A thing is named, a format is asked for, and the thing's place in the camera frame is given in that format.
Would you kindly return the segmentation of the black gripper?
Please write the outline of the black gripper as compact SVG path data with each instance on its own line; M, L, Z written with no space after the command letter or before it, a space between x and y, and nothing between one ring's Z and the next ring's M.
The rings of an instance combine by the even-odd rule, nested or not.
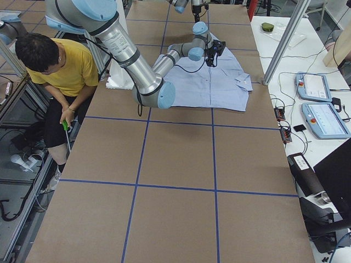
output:
M193 4L193 16L194 16L195 22L199 22L200 13L201 13L201 5Z
M210 42L210 45L207 47L207 66L217 67L218 65L218 57L222 55L224 49L226 47L225 41L219 41L213 39Z

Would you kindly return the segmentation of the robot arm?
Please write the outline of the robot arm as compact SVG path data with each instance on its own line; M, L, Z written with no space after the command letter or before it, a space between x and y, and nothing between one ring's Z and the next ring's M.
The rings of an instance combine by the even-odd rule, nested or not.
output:
M46 1L46 21L59 31L89 35L101 40L119 66L134 82L133 96L147 107L170 108L176 88L164 80L180 58L204 59L212 67L226 43L214 39L207 25L200 21L193 26L193 40L173 44L154 67L150 67L119 22L116 1Z
M185 11L186 6L188 5L188 3L190 3L191 5L191 11L192 14L194 16L194 20L195 22L199 22L200 21L200 13L202 11L202 7L205 8L205 11L208 11L209 9L209 4L210 4L210 0L193 0L193 1L189 1L189 0L167 0L167 2L170 5L173 5L175 8L175 11L179 14L182 14Z

